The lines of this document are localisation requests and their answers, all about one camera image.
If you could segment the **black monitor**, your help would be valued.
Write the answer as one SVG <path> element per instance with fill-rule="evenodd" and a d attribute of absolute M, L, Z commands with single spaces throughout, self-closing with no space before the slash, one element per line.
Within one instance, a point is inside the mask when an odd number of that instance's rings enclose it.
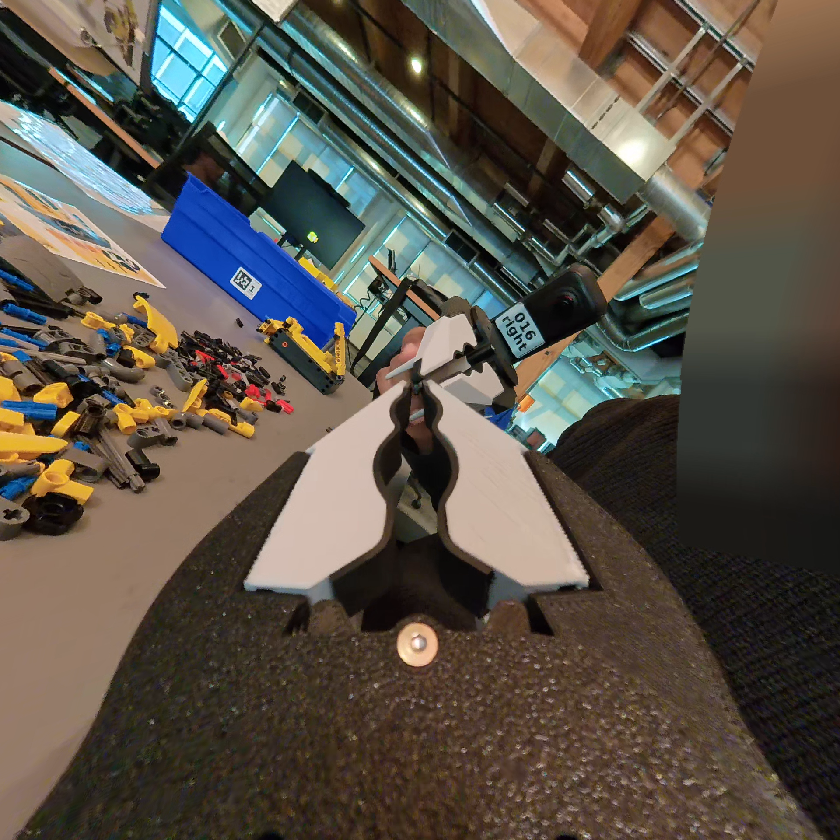
<path fill-rule="evenodd" d="M 332 270 L 363 234 L 350 203 L 321 176 L 290 161 L 261 197 L 259 209 L 283 228 L 300 249 Z"/>

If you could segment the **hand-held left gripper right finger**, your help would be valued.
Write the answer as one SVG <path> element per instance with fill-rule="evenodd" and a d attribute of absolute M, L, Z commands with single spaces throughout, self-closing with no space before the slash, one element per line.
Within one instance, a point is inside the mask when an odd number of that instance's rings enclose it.
<path fill-rule="evenodd" d="M 437 532 L 456 557 L 444 573 L 453 595 L 484 618 L 499 602 L 589 590 L 592 576 L 532 467 L 536 454 L 441 385 L 425 384 L 425 408 L 450 467 Z"/>

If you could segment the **partly built yellow assembly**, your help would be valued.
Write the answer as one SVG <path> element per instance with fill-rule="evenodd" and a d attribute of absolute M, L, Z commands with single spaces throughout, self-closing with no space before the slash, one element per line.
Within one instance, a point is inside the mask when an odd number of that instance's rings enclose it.
<path fill-rule="evenodd" d="M 321 394 L 330 395 L 344 382 L 347 373 L 347 344 L 344 325 L 334 323 L 332 345 L 324 350 L 315 344 L 294 318 L 263 321 L 257 332 L 271 349 Z"/>

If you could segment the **instruction booklet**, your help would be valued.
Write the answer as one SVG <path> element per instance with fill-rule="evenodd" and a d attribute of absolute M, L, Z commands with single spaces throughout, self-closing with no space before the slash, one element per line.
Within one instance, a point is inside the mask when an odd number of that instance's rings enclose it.
<path fill-rule="evenodd" d="M 100 49 L 126 73 L 140 73 L 148 2 L 69 1 L 65 6 L 83 46 Z"/>

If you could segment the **paper sheets in clear sleeve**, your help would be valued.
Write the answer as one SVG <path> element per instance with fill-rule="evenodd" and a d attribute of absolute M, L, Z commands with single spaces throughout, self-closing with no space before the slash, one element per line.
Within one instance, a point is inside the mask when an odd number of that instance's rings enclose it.
<path fill-rule="evenodd" d="M 86 195 L 162 232 L 169 212 L 105 165 L 63 129 L 3 101 L 1 122 Z"/>

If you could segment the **person's dark knit sweater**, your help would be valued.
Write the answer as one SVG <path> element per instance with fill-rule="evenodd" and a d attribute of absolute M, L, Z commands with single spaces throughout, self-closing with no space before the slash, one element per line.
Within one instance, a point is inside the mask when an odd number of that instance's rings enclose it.
<path fill-rule="evenodd" d="M 591 590 L 539 596 L 559 634 L 620 658 L 715 738 L 732 705 L 822 838 L 838 838 L 838 579 L 685 545 L 679 396 L 592 408 L 528 466 L 591 553 Z"/>

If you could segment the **blue plastic bin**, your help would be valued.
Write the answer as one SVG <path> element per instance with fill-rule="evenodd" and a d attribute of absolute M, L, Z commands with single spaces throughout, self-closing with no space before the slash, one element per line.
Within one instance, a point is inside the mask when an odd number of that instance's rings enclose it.
<path fill-rule="evenodd" d="M 352 307 L 191 174 L 161 238 L 260 321 L 294 318 L 318 347 L 353 328 Z"/>

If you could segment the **sticker sheet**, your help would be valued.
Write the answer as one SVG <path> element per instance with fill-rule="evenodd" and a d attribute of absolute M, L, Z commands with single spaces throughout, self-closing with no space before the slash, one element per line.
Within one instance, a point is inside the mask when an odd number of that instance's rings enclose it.
<path fill-rule="evenodd" d="M 56 256 L 165 288 L 75 206 L 6 175 L 1 176 L 1 213 L 3 224 L 16 226 Z"/>

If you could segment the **grey curved panel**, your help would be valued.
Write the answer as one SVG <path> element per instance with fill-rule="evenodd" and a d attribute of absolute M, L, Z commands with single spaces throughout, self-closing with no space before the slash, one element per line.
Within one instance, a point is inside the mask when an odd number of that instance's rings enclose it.
<path fill-rule="evenodd" d="M 31 286 L 43 291 L 54 301 L 85 288 L 79 277 L 34 239 L 17 234 L 1 239 L 1 266 Z"/>

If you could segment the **yellow curved panel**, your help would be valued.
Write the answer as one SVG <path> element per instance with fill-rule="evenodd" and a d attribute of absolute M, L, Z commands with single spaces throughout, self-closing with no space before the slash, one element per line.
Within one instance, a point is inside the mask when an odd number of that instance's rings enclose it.
<path fill-rule="evenodd" d="M 144 315 L 146 328 L 152 332 L 154 338 L 149 348 L 155 354 L 164 354 L 169 350 L 175 350 L 180 342 L 179 332 L 166 316 L 154 308 L 150 300 L 143 294 L 136 292 L 133 295 L 133 309 Z"/>

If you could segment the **pile of toy building bricks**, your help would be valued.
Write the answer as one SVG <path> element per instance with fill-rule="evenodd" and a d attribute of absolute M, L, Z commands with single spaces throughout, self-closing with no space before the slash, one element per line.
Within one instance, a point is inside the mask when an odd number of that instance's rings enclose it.
<path fill-rule="evenodd" d="M 264 411 L 293 412 L 287 377 L 225 339 L 178 331 L 156 354 L 133 299 L 101 314 L 86 285 L 54 301 L 2 268 L 1 281 L 3 541 L 72 530 L 101 481 L 140 494 L 161 474 L 146 449 L 184 430 L 249 439 Z"/>

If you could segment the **person's right hand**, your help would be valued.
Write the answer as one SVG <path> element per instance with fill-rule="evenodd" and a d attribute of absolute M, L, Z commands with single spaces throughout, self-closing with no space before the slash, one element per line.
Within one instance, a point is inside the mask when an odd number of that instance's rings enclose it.
<path fill-rule="evenodd" d="M 374 399 L 389 391 L 400 382 L 411 381 L 411 369 L 414 366 L 414 358 L 417 355 L 425 332 L 425 327 L 416 327 L 404 335 L 399 351 L 397 351 L 391 360 L 386 362 L 375 375 L 373 390 Z M 396 369 L 402 369 L 406 365 L 407 367 L 402 373 L 389 378 L 390 373 Z"/>

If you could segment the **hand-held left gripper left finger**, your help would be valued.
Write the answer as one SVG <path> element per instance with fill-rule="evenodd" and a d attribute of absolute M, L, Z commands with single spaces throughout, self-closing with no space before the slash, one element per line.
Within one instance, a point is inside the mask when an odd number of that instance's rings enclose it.
<path fill-rule="evenodd" d="M 354 615 L 389 589 L 410 474 L 402 433 L 411 400 L 398 384 L 310 447 L 245 577 L 247 592 L 333 600 Z"/>

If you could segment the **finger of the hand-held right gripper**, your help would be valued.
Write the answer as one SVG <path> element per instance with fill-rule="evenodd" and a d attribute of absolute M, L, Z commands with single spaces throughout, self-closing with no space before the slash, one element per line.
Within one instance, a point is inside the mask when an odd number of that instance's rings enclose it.
<path fill-rule="evenodd" d="M 390 382 L 415 371 L 420 379 L 431 382 L 446 382 L 458 375 L 472 382 L 491 382 L 492 368 L 487 362 L 491 352 L 489 340 L 477 337 L 468 318 L 440 318 L 426 329 L 414 357 L 385 378 Z"/>
<path fill-rule="evenodd" d="M 467 363 L 445 364 L 427 375 L 462 403 L 484 410 L 492 407 L 496 413 L 513 408 L 517 403 L 515 385 L 500 376 L 491 363 L 471 366 Z"/>

